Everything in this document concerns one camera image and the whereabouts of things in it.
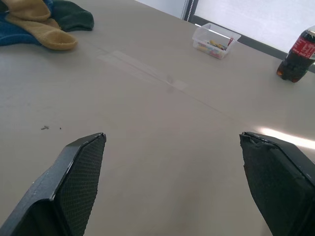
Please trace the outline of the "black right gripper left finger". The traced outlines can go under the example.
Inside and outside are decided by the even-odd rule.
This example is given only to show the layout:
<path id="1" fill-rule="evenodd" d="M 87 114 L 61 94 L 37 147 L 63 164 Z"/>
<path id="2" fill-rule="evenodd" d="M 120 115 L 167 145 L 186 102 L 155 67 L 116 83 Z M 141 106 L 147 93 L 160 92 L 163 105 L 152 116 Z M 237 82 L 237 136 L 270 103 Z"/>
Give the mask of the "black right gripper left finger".
<path id="1" fill-rule="evenodd" d="M 0 228 L 2 236 L 82 236 L 96 199 L 104 133 L 63 148 Z"/>

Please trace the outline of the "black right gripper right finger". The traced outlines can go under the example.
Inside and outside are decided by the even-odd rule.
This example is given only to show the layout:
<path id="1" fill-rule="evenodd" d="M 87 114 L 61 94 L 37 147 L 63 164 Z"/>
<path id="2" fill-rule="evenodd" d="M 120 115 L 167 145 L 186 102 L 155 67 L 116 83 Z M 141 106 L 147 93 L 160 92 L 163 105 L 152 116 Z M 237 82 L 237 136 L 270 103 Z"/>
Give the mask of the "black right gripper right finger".
<path id="1" fill-rule="evenodd" d="M 294 144 L 239 135 L 252 198 L 274 236 L 315 234 L 315 164 Z"/>

